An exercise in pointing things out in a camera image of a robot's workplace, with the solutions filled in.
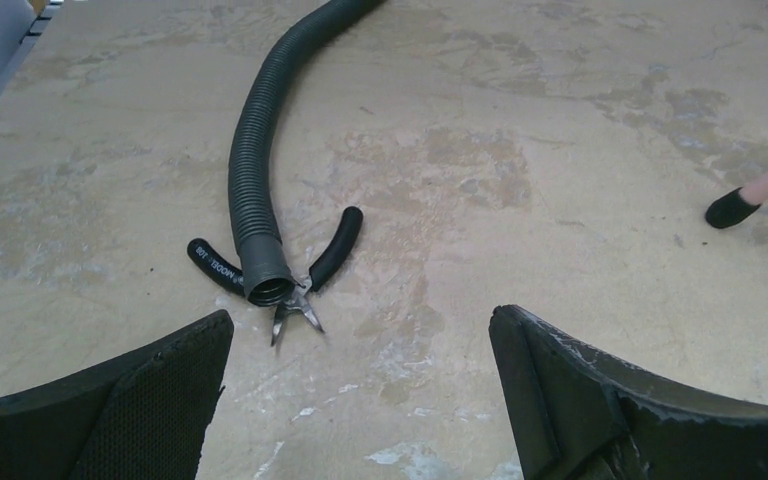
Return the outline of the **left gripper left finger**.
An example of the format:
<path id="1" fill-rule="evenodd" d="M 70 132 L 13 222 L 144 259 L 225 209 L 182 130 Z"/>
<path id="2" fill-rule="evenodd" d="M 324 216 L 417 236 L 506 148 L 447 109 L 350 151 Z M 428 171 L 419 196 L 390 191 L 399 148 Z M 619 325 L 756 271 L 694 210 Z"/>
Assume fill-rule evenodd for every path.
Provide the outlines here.
<path id="1" fill-rule="evenodd" d="M 193 479 L 234 325 L 218 310 L 157 341 L 0 397 L 0 479 Z"/>

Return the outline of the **pink perforated music stand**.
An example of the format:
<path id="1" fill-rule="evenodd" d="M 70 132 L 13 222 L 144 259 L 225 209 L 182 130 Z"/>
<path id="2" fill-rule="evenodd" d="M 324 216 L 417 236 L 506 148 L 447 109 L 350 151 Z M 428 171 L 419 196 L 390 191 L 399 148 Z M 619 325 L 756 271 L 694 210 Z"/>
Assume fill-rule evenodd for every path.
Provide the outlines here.
<path id="1" fill-rule="evenodd" d="M 715 200 L 705 211 L 705 222 L 715 229 L 733 227 L 768 200 L 768 171 L 757 179 Z"/>

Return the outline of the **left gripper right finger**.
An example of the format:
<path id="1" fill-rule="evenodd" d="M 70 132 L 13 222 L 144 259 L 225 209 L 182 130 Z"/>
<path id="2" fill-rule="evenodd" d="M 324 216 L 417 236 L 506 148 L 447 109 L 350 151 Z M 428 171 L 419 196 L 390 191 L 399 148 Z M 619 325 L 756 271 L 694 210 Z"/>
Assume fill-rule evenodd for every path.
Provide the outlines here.
<path id="1" fill-rule="evenodd" d="M 489 337 L 527 479 L 768 479 L 768 405 L 700 390 L 516 305 Z"/>

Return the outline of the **black foam tube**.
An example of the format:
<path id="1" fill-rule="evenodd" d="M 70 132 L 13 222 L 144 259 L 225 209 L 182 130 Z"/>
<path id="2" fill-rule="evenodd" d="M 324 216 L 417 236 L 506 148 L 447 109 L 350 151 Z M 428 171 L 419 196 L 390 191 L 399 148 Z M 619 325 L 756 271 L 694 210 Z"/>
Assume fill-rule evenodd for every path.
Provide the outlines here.
<path id="1" fill-rule="evenodd" d="M 232 137 L 227 196 L 243 296 L 259 307 L 289 298 L 295 281 L 285 259 L 270 194 L 270 158 L 281 110 L 297 75 L 326 44 L 374 11 L 380 1 L 333 0 L 274 44 L 252 83 Z"/>

